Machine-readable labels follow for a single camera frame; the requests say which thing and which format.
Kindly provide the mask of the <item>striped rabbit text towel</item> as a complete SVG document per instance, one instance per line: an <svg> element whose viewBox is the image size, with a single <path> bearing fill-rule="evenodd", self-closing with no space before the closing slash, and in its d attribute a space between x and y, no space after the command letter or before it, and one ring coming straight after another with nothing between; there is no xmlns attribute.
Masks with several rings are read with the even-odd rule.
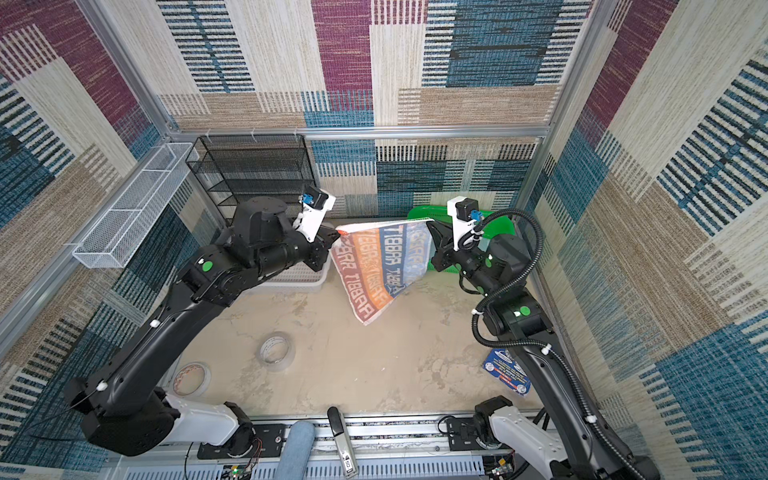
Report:
<svg viewBox="0 0 768 480"><path fill-rule="evenodd" d="M341 225L330 250L354 316L375 321L428 270L433 240L426 219Z"/></svg>

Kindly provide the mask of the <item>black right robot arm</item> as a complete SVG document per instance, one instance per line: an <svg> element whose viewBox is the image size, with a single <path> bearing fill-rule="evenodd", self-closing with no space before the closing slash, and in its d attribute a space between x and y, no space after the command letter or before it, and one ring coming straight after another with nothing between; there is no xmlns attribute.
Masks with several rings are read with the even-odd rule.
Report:
<svg viewBox="0 0 768 480"><path fill-rule="evenodd" d="M564 355L552 322L527 290L527 277L541 257L542 238L534 218L526 217L525 222L537 235L535 245L502 234L486 249L479 247L475 230L457 235L446 222L427 223L435 247L434 268L459 268L460 278L479 291L481 300L472 311L473 337L512 356L556 428L548 433L511 401L495 397L475 408L479 441L510 447L545 479L660 478L654 462L633 453L599 412Z"/></svg>

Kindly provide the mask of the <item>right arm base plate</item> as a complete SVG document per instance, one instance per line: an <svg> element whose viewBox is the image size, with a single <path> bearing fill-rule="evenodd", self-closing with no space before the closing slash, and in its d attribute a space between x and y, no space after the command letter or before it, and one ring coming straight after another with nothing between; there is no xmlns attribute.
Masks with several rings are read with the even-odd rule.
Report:
<svg viewBox="0 0 768 480"><path fill-rule="evenodd" d="M496 448L496 445L485 444L479 439L476 425L472 418L447 415L439 421L438 430L447 438L449 450L452 452L493 450Z"/></svg>

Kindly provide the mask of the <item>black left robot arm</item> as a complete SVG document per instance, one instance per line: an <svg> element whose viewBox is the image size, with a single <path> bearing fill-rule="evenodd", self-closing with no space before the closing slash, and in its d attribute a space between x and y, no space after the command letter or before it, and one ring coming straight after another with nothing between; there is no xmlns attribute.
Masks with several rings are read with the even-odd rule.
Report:
<svg viewBox="0 0 768 480"><path fill-rule="evenodd" d="M66 386L81 431L95 446L138 456L164 443L220 448L239 458L255 451L253 424L234 402L184 400L159 385L192 340L245 291L297 264L319 271L339 233L323 221L333 195L311 187L295 219L274 197L239 204L231 225L178 271L147 321L102 368Z"/></svg>

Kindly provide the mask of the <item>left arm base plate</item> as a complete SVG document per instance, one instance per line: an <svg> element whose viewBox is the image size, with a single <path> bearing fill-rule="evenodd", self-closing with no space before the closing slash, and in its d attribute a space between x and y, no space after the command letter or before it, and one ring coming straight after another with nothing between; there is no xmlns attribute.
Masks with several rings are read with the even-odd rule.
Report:
<svg viewBox="0 0 768 480"><path fill-rule="evenodd" d="M255 424L239 427L221 446L203 443L197 450L198 460L244 461L279 457L287 426L281 423Z"/></svg>

